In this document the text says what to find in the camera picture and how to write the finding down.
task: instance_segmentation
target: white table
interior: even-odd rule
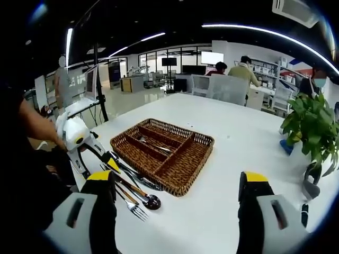
[[[303,195],[290,174],[288,156],[279,145],[282,118],[192,95],[175,94],[146,104],[93,130],[110,150],[110,139],[136,123],[153,117],[215,138],[207,163],[189,192],[180,198],[147,187],[162,201],[149,211],[147,222],[137,219],[117,197],[116,241],[122,253],[203,254],[235,253],[239,240],[238,189],[244,170],[264,174],[276,194],[283,194],[297,209]],[[91,172],[100,171],[99,160],[85,151]],[[313,230],[337,192],[338,171],[321,179],[321,194],[310,203],[308,230]],[[81,188],[84,179],[76,175]]]
[[[99,100],[93,101],[87,97],[82,97],[79,101],[76,101],[66,107],[66,111],[68,112],[68,117],[73,117],[76,114],[79,114],[82,111],[85,111],[86,109],[98,104]]]
[[[256,87],[255,85],[250,85],[250,88],[251,89],[254,89],[256,91],[259,91],[259,92],[263,92],[264,94],[267,94],[267,95],[271,95],[271,96],[274,96],[275,95],[275,90],[272,90],[272,89],[268,89],[266,87]]]

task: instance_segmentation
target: television screen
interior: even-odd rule
[[[215,52],[201,52],[201,63],[206,65],[215,65],[217,62],[224,61],[224,54]]]
[[[182,73],[184,73],[184,74],[205,75],[206,74],[206,66],[183,65],[182,66]]]
[[[176,66],[176,58],[162,58],[162,66]]]

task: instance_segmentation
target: floor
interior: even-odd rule
[[[102,92],[106,97],[105,107],[109,120],[128,111],[134,110],[135,108],[143,106],[147,103],[156,101],[167,96],[164,91],[158,87],[146,89],[137,93],[122,92],[119,87],[115,89],[103,87]],[[91,110],[84,111],[81,115],[79,114],[78,116],[82,117],[87,127],[91,129],[95,127],[95,121],[93,119],[94,112],[98,125],[101,123],[101,121],[104,121],[100,109],[101,107],[98,105],[95,108],[91,108]]]

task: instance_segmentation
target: person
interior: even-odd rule
[[[224,62],[217,62],[216,64],[217,70],[210,70],[206,76],[211,76],[212,74],[221,74],[225,75],[225,70],[227,69],[227,65]]]
[[[59,109],[66,108],[72,103],[72,95],[69,91],[69,77],[66,68],[66,58],[59,58],[59,68],[54,74],[55,97]]]
[[[251,63],[252,61],[249,57],[242,56],[239,65],[232,67],[228,73],[229,76],[238,77],[248,81],[248,89],[251,82],[257,87],[261,85],[260,82],[256,79],[254,73],[249,68],[249,65]]]
[[[9,238],[38,237],[51,223],[53,211],[71,191],[48,171],[28,137],[52,141],[63,150],[66,147],[53,123],[36,112],[19,90],[1,82],[0,94],[6,107],[1,124],[1,191],[5,208],[2,209],[2,228]]]
[[[299,92],[310,98],[315,98],[316,95],[319,95],[320,89],[325,86],[326,77],[326,73],[321,68],[314,67],[312,77],[302,79]]]

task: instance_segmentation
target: air conditioner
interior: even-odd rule
[[[301,0],[273,0],[272,12],[292,19],[307,28],[312,28],[319,21],[317,14]]]

